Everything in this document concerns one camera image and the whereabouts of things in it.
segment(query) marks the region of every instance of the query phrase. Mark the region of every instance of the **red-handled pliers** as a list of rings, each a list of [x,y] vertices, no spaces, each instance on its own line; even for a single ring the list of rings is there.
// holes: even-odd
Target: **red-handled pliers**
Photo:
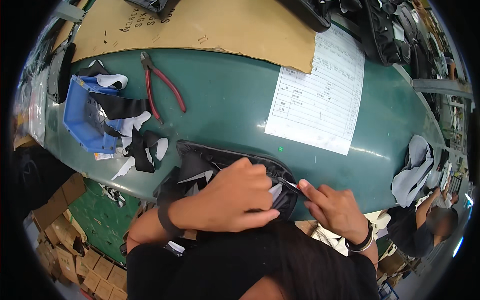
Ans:
[[[177,98],[177,101],[180,105],[180,109],[183,112],[187,112],[187,108],[185,106],[185,102],[183,102],[183,99],[180,95],[180,92],[178,89],[175,87],[175,85],[168,79],[165,74],[163,74],[159,69],[157,69],[152,62],[152,59],[150,58],[150,55],[146,53],[145,51],[142,51],[140,53],[140,59],[142,61],[142,65],[145,69],[145,79],[146,79],[146,86],[147,86],[147,94],[148,94],[148,101],[150,102],[150,107],[152,108],[152,113],[154,117],[160,122],[160,124],[163,125],[163,120],[160,118],[160,114],[158,113],[156,107],[155,107],[155,102],[153,101],[153,93],[152,93],[152,79],[151,79],[151,71],[153,71],[163,82],[165,82],[168,87],[172,90],[173,94]]]

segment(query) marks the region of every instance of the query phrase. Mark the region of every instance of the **black shirt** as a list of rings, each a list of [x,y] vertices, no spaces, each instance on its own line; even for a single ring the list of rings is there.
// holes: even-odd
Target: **black shirt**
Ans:
[[[158,243],[135,247],[127,257],[129,300],[239,299],[280,264],[274,237],[264,233],[215,239],[177,257]],[[338,255],[359,299],[378,299],[376,271],[363,255]]]
[[[388,223],[388,238],[406,255],[421,258],[433,249],[433,234],[427,229],[427,222],[417,229],[415,202],[410,207],[390,208],[392,217]]]

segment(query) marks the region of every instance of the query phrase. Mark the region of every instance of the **dark hair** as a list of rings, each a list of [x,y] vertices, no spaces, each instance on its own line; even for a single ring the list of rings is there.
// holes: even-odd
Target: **dark hair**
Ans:
[[[315,240],[293,224],[274,222],[266,227],[276,234],[281,269],[270,274],[288,300],[359,299],[351,282],[351,269],[341,264],[342,255]]]
[[[450,208],[450,210],[453,212],[453,214],[449,214],[446,217],[448,218],[450,223],[451,233],[447,236],[442,237],[442,241],[449,239],[454,233],[454,231],[456,230],[456,228],[458,227],[458,212],[453,207]]]

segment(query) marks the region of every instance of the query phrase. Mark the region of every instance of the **left hand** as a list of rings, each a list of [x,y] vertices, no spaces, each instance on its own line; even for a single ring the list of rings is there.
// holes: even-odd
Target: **left hand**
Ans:
[[[305,206],[322,227],[357,245],[367,238],[368,221],[351,190],[335,191],[327,185],[315,189],[305,179],[299,186],[309,199]]]

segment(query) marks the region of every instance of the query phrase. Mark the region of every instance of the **green workbench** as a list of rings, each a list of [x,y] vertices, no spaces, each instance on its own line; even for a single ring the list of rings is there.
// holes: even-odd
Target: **green workbench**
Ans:
[[[391,194],[393,177],[405,163],[414,134],[426,138],[439,155],[443,143],[429,111],[408,81],[394,67],[365,61],[363,93],[357,127],[348,156],[264,133],[280,66],[262,60],[216,52],[185,49],[150,49],[154,64],[180,90],[187,112],[182,113],[170,89],[153,77],[156,106],[165,125],[151,118],[141,132],[153,130],[170,141],[167,154],[154,174],[130,170],[111,180],[126,158],[95,161],[62,124],[65,104],[48,102],[46,148],[85,176],[133,197],[154,201],[153,190],[180,166],[175,143],[179,139],[210,146],[255,151],[275,156],[296,180],[328,184],[337,190],[352,189],[363,213],[396,204]],[[73,64],[72,73],[94,59],[103,61],[112,74],[129,78],[120,96],[145,98],[145,74],[140,50],[85,59]],[[299,201],[293,219],[311,219]]]

